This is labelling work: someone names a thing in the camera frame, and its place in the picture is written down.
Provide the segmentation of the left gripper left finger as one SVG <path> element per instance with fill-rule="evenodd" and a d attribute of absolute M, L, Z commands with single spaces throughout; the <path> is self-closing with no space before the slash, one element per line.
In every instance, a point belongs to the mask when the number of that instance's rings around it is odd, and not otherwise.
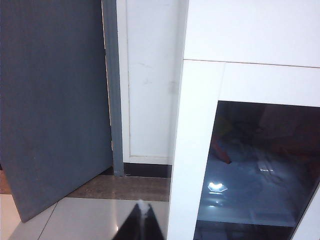
<path fill-rule="evenodd" d="M 145 240 L 145 227 L 141 209 L 136 203 L 115 235 L 116 240 Z"/>

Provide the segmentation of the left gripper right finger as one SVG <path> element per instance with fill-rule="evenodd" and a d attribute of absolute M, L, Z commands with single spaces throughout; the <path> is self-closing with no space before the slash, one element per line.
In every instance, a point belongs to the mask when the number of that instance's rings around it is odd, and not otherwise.
<path fill-rule="evenodd" d="M 146 240 L 164 240 L 155 212 L 150 204 L 145 218 L 145 239 Z"/>

